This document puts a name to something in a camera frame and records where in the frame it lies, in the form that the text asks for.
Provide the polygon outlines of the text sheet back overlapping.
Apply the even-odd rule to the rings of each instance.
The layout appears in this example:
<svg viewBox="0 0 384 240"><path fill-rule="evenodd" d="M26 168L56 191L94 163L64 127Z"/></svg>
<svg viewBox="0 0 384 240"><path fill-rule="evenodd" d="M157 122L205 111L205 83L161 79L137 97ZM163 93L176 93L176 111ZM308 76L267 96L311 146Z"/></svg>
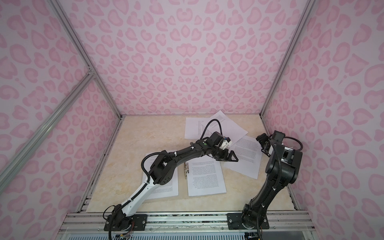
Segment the text sheet back overlapping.
<svg viewBox="0 0 384 240"><path fill-rule="evenodd" d="M232 145L238 142L242 137L247 135L247 131L236 124L233 120L227 117L222 111L218 111L216 114L202 122L203 129L207 126L208 122L212 119L217 119L222 126L222 135L230 138Z"/></svg>

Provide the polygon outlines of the beige paper folder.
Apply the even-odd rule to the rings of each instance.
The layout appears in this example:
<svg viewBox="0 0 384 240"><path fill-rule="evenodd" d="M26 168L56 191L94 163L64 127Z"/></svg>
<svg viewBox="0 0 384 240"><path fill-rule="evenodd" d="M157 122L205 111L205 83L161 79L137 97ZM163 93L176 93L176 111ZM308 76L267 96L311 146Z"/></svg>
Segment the beige paper folder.
<svg viewBox="0 0 384 240"><path fill-rule="evenodd" d="M154 199L149 200L148 202L145 200L144 204L156 204L161 205L164 204L167 206L167 208L178 208L178 205L181 206L181 208L187 209L193 209L193 210L202 210L209 207L210 204L215 205L216 201L220 202L222 199L227 198L229 191L225 194L216 194L216 195L207 195L207 196L199 196L199 197L189 197L188 195L188 183L187 183L187 173L188 173L188 166L187 164L182 164L179 167L177 167L178 170L178 179L179 179L179 195L175 197L169 197L169 198L161 198L161 199Z"/></svg>

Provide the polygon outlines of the large text sheet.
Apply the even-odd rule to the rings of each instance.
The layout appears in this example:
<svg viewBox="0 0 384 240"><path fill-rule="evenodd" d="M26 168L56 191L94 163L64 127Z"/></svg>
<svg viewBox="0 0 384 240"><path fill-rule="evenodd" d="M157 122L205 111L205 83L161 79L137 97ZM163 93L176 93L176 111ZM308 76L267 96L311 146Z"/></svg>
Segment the large text sheet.
<svg viewBox="0 0 384 240"><path fill-rule="evenodd" d="M150 167L152 163L154 163L155 159L158 156L152 156L149 157L145 163L144 167L147 170L147 172L150 171ZM142 182L147 180L147 176L143 174L142 177ZM147 202L149 200L154 200L154 199L161 199L161 198L169 198L169 197L175 197L179 195L179 179L178 179L178 170L177 168L175 169L173 173L173 177L171 180L165 184L165 185L160 185L156 190L154 190L148 197L147 197Z"/></svg>

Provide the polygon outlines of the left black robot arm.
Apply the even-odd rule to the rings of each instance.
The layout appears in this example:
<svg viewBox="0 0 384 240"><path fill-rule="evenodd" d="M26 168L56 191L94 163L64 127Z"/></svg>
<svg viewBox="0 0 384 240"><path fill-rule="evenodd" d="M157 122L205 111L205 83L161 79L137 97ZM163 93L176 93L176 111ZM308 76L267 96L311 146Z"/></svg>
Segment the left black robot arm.
<svg viewBox="0 0 384 240"><path fill-rule="evenodd" d="M141 168L146 179L127 200L114 206L112 213L105 219L104 231L111 233L132 230L133 215L138 208L154 190L167 184L177 167L185 162L203 156L212 157L216 161L238 162L235 152L229 150L231 143L230 138L214 132L210 137L190 143L187 148L174 152L155 152L144 157Z"/></svg>

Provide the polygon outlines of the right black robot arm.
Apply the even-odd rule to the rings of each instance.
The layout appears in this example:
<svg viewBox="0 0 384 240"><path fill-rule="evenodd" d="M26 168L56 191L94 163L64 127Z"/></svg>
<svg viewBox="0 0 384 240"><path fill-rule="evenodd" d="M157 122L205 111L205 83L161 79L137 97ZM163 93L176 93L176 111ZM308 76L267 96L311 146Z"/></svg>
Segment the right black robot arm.
<svg viewBox="0 0 384 240"><path fill-rule="evenodd" d="M277 193L298 178L303 144L279 131L270 136L259 135L256 140L269 157L265 170L267 176L257 196L244 206L242 224L247 229L260 230L261 224L267 221L268 207Z"/></svg>

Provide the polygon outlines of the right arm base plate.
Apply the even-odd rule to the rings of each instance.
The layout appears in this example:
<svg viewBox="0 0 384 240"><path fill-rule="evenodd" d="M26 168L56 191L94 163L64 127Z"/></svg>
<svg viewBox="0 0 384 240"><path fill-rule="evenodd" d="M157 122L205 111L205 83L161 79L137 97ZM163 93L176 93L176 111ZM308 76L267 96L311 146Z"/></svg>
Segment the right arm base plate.
<svg viewBox="0 0 384 240"><path fill-rule="evenodd" d="M256 222L245 224L243 223L242 213L228 213L227 223L229 230L257 230ZM260 230L268 230L270 228L267 216L261 216L259 220Z"/></svg>

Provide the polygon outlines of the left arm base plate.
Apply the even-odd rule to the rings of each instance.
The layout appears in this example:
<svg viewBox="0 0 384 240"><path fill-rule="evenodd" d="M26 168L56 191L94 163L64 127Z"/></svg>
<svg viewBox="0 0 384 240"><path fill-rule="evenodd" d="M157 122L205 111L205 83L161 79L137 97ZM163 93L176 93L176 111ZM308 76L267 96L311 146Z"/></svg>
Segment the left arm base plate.
<svg viewBox="0 0 384 240"><path fill-rule="evenodd" d="M148 215L146 214L138 214L126 217L124 214L118 214L114 219L112 219L113 215L109 215L107 217L104 231L108 232L110 230L110 226L112 226L111 231L144 231Z"/></svg>

